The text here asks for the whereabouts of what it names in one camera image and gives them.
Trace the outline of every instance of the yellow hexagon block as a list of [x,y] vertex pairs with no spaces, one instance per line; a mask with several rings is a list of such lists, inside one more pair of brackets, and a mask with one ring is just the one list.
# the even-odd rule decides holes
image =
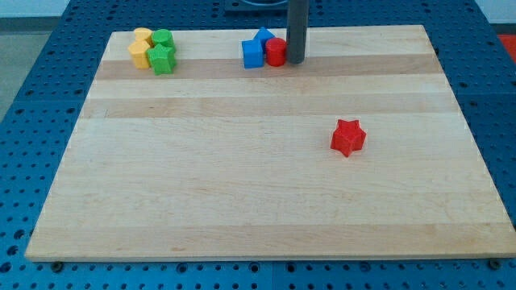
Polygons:
[[132,62],[136,68],[150,68],[151,64],[148,61],[147,50],[151,46],[145,40],[135,41],[127,50],[131,54]]
[[151,48],[154,48],[154,44],[152,43],[152,30],[145,27],[138,27],[135,29],[135,40],[145,40]]

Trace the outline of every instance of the green hexagon block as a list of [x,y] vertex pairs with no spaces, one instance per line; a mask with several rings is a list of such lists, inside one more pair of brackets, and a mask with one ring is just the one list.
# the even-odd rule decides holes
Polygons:
[[166,48],[172,48],[176,52],[176,44],[174,44],[174,38],[172,32],[167,29],[160,29],[152,33],[152,42],[154,45],[161,44]]
[[176,58],[172,48],[164,47],[159,43],[154,48],[148,49],[147,55],[155,75],[173,73],[172,69],[176,66]]

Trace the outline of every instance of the blue cube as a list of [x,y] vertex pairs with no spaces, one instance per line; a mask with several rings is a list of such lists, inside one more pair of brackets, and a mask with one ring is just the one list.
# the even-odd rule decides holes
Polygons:
[[255,35],[254,39],[258,39],[261,42],[261,49],[265,53],[265,44],[267,43],[267,40],[274,38],[274,34],[271,31],[268,31],[265,27],[260,27],[258,32]]
[[264,51],[258,39],[242,41],[243,67],[261,68],[264,66]]

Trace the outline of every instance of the wood grain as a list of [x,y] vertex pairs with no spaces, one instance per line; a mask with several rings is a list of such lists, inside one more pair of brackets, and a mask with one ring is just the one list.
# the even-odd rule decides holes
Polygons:
[[[173,33],[159,77],[111,36],[29,259],[516,255],[421,26],[313,28],[303,65],[253,70],[237,48],[253,31]],[[350,158],[330,149],[338,118],[368,133]]]

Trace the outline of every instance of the blue pegboard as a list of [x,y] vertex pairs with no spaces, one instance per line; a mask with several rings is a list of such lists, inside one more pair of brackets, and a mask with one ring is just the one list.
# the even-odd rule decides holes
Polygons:
[[[284,11],[222,1],[72,0],[0,125],[0,289],[516,288],[516,259],[49,263],[23,257],[112,31],[283,27]],[[310,25],[423,24],[516,222],[516,74],[473,0],[315,0]]]

